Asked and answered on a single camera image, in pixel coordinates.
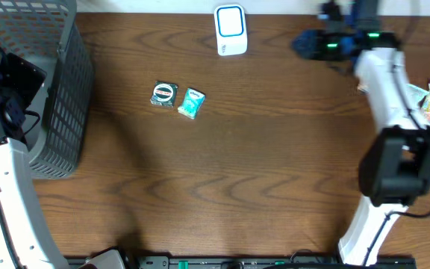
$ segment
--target teal package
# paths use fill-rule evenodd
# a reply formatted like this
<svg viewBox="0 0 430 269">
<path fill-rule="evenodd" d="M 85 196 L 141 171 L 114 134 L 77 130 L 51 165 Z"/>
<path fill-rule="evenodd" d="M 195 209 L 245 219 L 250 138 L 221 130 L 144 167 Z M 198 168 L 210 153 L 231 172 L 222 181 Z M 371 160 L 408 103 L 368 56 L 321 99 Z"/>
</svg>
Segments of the teal package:
<svg viewBox="0 0 430 269">
<path fill-rule="evenodd" d="M 187 92 L 185 93 L 184 102 L 178 107 L 178 112 L 193 120 L 197 116 L 197 112 L 199 112 L 200 106 L 204 101 L 205 94 L 188 88 Z"/>
</svg>

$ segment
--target wood grain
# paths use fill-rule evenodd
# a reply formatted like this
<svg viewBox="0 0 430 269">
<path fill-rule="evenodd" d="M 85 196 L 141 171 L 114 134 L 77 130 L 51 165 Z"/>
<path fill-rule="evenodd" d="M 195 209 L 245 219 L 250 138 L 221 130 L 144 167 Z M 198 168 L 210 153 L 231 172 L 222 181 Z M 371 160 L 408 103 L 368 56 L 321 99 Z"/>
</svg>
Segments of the wood grain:
<svg viewBox="0 0 430 269">
<path fill-rule="evenodd" d="M 81 165 L 34 181 L 64 255 L 114 244 L 175 256 L 332 252 L 360 193 L 375 137 L 357 81 L 304 61 L 290 41 L 312 16 L 247 16 L 249 50 L 221 58 L 210 15 L 78 14 L 96 68 Z M 402 32 L 408 21 L 387 18 Z M 430 78 L 430 18 L 405 47 L 412 83 Z M 157 81 L 207 95 L 196 120 L 150 105 Z M 430 194 L 411 209 L 430 209 Z M 430 219 L 401 218 L 383 254 L 430 268 Z"/>
</svg>

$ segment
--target label on box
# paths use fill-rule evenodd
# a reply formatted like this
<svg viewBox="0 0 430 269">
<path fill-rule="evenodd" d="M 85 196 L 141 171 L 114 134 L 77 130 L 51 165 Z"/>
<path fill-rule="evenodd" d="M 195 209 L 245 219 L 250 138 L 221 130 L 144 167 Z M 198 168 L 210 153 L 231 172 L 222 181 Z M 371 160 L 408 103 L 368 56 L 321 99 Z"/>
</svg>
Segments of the label on box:
<svg viewBox="0 0 430 269">
<path fill-rule="evenodd" d="M 177 97 L 177 85 L 157 81 L 150 102 L 154 105 L 162 105 L 173 108 Z"/>
</svg>

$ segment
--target white mount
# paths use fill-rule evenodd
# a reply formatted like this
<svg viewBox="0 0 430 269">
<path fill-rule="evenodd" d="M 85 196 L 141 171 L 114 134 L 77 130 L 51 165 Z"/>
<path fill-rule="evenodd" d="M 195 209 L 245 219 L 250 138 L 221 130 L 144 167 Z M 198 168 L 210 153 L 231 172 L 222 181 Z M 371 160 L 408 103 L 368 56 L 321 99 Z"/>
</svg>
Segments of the white mount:
<svg viewBox="0 0 430 269">
<path fill-rule="evenodd" d="M 401 93 L 397 90 L 392 73 L 392 58 L 398 66 L 396 73 Z M 385 127 L 399 126 L 402 129 L 416 129 L 417 127 L 408 116 L 406 107 L 399 94 L 402 94 L 412 109 L 413 117 L 421 125 L 427 126 L 427 121 L 422 117 L 416 104 L 408 95 L 408 76 L 404 68 L 404 53 L 392 48 L 376 48 L 363 51 L 355 68 L 356 76 L 360 83 L 367 87 L 368 100 L 371 113 L 376 122 L 376 131 L 380 132 Z M 401 204 L 383 204 L 375 207 L 369 197 L 362 196 L 355 216 L 346 234 L 338 243 L 338 250 L 343 263 L 349 265 L 363 265 L 364 258 L 379 231 L 386 214 L 391 211 L 406 212 L 407 206 Z M 379 238 L 371 250 L 366 266 L 377 262 L 379 248 L 384 242 L 390 229 L 393 227 L 399 215 L 390 216 Z"/>
<path fill-rule="evenodd" d="M 28 268 L 66 269 L 67 260 L 52 240 L 34 191 L 26 145 L 13 139 L 0 146 L 0 201 L 23 265 Z M 14 269 L 0 226 L 0 269 Z"/>
<path fill-rule="evenodd" d="M 214 12 L 216 44 L 220 56 L 240 55 L 246 52 L 245 10 L 239 4 L 219 6 Z"/>
</svg>

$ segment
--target green led light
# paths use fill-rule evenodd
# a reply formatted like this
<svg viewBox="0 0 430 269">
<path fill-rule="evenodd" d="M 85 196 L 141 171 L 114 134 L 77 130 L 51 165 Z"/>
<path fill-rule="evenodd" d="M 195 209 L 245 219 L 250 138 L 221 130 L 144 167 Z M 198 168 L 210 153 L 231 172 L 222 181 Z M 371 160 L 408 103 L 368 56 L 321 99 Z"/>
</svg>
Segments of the green led light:
<svg viewBox="0 0 430 269">
<path fill-rule="evenodd" d="M 178 262 L 178 269 L 188 269 L 188 262 L 179 261 Z"/>
<path fill-rule="evenodd" d="M 371 37 L 371 38 L 378 38 L 379 37 L 379 33 L 369 33 L 368 36 Z"/>
</svg>

